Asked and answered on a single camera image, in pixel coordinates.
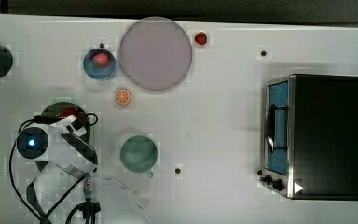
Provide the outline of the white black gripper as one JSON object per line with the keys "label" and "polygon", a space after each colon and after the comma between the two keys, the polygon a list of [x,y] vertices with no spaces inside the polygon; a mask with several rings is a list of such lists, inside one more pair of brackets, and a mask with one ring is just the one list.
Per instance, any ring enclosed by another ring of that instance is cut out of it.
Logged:
{"label": "white black gripper", "polygon": [[97,165],[97,153],[87,135],[86,126],[73,115],[50,124],[48,159],[58,165]]}

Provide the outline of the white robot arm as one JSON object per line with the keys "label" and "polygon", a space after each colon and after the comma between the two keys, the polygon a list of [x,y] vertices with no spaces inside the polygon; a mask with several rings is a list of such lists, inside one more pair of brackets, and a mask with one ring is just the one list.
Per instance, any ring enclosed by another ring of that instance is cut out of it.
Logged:
{"label": "white robot arm", "polygon": [[19,129],[12,152],[44,165],[22,202],[40,224],[151,224],[126,185],[97,173],[86,125],[74,115],[39,115]]}

